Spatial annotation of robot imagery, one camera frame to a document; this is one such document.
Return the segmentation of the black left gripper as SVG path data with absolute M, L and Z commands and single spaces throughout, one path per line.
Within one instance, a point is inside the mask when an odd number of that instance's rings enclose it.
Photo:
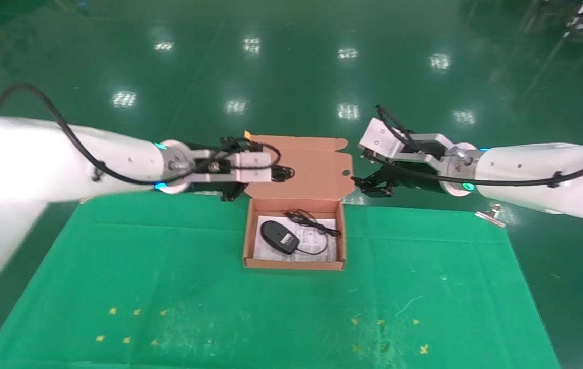
M 294 170 L 288 166 L 273 165 L 272 166 L 272 182 L 280 183 L 289 180 L 294 176 Z M 221 183 L 219 191 L 221 192 L 221 201 L 233 202 L 244 193 L 248 186 L 247 183 L 242 182 L 224 182 Z

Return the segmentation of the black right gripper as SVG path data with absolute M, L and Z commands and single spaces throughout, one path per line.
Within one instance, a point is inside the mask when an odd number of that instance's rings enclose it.
M 409 174 L 412 171 L 426 175 L 439 175 L 430 165 L 425 163 L 392 163 L 392 165 L 404 170 L 393 170 L 387 166 L 367 177 L 351 177 L 351 180 L 355 187 L 362 192 L 367 192 L 367 196 L 370 198 L 392 198 L 395 187 L 445 192 L 439 181 Z

